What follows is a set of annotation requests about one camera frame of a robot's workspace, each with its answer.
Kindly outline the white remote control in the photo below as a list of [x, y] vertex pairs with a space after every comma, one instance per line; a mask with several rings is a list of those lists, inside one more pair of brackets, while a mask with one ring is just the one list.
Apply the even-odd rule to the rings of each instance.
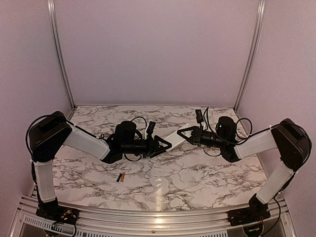
[[185, 138], [183, 138], [177, 134], [177, 131], [181, 130], [181, 129], [186, 129], [189, 127], [191, 127], [191, 125], [189, 123], [187, 123], [184, 126], [176, 129], [173, 133], [171, 133], [165, 137], [165, 141], [171, 143], [171, 145], [172, 145], [171, 148], [166, 150], [166, 152], [170, 152], [171, 150], [175, 149], [177, 146], [181, 145], [183, 142], [186, 141]]

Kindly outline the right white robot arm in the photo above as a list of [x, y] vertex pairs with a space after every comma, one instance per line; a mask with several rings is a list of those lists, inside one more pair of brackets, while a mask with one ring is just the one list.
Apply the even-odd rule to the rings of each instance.
[[237, 123], [227, 116], [219, 117], [215, 130], [206, 131], [202, 126], [191, 126], [179, 129], [177, 134], [192, 145], [218, 148], [220, 155], [230, 163], [264, 151], [278, 150], [280, 162], [245, 209], [244, 216], [249, 221], [257, 220], [264, 213], [268, 202], [287, 187], [312, 150], [312, 142], [306, 131], [289, 118], [248, 136], [240, 143], [236, 140]]

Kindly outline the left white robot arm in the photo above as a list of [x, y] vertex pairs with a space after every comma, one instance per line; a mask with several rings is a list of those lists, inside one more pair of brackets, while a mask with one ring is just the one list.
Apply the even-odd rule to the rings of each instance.
[[133, 121], [118, 124], [108, 138], [95, 136], [67, 120], [61, 111], [35, 119], [28, 127], [25, 141], [31, 155], [32, 178], [37, 188], [39, 209], [52, 220], [62, 216], [55, 194], [52, 163], [62, 146], [87, 153], [104, 163], [112, 164], [125, 154], [155, 157], [172, 144], [153, 135], [155, 122], [150, 122], [143, 137]]

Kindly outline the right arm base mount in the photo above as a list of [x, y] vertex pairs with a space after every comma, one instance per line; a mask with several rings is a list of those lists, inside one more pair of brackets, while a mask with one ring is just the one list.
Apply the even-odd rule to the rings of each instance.
[[262, 221], [271, 217], [268, 209], [261, 212], [252, 212], [249, 207], [240, 208], [228, 211], [228, 221], [231, 226], [249, 224], [257, 221]]

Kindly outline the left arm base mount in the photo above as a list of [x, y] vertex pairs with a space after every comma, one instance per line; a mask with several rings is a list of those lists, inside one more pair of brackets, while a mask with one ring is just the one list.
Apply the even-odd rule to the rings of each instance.
[[64, 206], [57, 206], [47, 211], [37, 209], [36, 215], [44, 219], [54, 221], [56, 223], [66, 223], [74, 225], [77, 222], [79, 210], [75, 208], [68, 208]]

